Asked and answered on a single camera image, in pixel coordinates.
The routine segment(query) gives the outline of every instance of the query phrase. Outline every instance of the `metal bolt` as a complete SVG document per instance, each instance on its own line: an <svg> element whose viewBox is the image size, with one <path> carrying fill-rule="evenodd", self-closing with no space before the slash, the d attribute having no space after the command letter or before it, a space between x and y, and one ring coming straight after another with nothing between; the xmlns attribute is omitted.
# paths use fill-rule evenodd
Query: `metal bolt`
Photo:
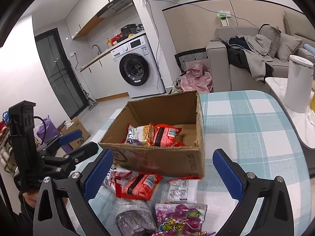
<svg viewBox="0 0 315 236"><path fill-rule="evenodd" d="M253 179L256 177L256 175L253 172L248 172L247 177Z"/></svg>
<svg viewBox="0 0 315 236"><path fill-rule="evenodd" d="M78 178L80 176L80 173L79 172L74 172L72 173L71 177L72 178Z"/></svg>
<svg viewBox="0 0 315 236"><path fill-rule="evenodd" d="M283 177L282 176L277 176L277 181L282 183L284 181Z"/></svg>
<svg viewBox="0 0 315 236"><path fill-rule="evenodd" d="M50 181L50 177L49 176L45 177L44 180L43 180L44 183L48 183L49 181Z"/></svg>

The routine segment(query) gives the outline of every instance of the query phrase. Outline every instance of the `checkered tablecloth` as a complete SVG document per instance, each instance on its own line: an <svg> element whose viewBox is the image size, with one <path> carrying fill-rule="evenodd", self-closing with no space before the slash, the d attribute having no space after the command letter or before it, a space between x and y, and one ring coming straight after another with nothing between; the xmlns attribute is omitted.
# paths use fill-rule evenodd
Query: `checkered tablecloth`
<svg viewBox="0 0 315 236"><path fill-rule="evenodd" d="M197 200L208 205L203 229L218 232L237 204L212 163L213 152L222 148L245 172L254 172L260 178L282 176L285 179L293 209L295 236L300 236L311 221L310 179L297 136L277 101L254 90L201 94L200 97L204 115L206 176L198 184ZM102 138L120 111L113 114L92 141L98 142ZM96 156L79 164L77 171L82 171ZM167 180L165 178L158 186L149 202L152 211L155 203L166 200ZM111 235L119 235L114 222L120 201L105 187L101 187L95 199L89 201ZM242 235L250 232L261 204L262 198L257 201Z"/></svg>

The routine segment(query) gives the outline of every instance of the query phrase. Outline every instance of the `washing machine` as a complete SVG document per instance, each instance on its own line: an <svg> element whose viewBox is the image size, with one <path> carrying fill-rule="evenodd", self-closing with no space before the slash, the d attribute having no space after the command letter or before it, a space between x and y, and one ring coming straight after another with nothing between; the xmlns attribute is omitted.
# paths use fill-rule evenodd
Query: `washing machine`
<svg viewBox="0 0 315 236"><path fill-rule="evenodd" d="M165 92L154 54L146 35L136 37L111 51L131 98Z"/></svg>

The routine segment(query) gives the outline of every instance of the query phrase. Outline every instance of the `black and white patterned headboard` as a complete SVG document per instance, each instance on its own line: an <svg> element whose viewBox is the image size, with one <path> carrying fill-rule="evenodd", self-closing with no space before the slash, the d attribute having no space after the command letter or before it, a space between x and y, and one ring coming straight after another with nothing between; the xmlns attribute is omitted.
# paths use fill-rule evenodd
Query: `black and white patterned headboard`
<svg viewBox="0 0 315 236"><path fill-rule="evenodd" d="M181 52L175 55L177 65L182 73L187 71L186 62L208 59L206 48Z"/></svg>

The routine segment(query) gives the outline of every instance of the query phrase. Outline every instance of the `cardboard box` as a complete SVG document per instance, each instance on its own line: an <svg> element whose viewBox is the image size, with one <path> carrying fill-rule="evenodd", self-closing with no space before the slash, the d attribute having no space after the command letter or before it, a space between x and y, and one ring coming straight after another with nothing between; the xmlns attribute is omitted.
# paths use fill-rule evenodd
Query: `cardboard box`
<svg viewBox="0 0 315 236"><path fill-rule="evenodd" d="M60 129L60 132L62 135L66 135L69 134L75 130L81 130L82 131L82 137L78 138L75 141L72 141L70 143L70 145L72 146L73 149L76 149L78 147L80 147L91 135L90 133L84 128L84 126L82 125L81 121L79 118L75 117L74 119L71 120L71 122L73 122L73 124L67 128L66 126L64 126L62 129Z"/></svg>
<svg viewBox="0 0 315 236"><path fill-rule="evenodd" d="M133 127L152 122L181 127L176 141L185 147L133 146L125 141L128 123ZM204 176L203 114L199 94L188 91L130 101L113 121L99 145L114 152L122 167L165 176Z"/></svg>

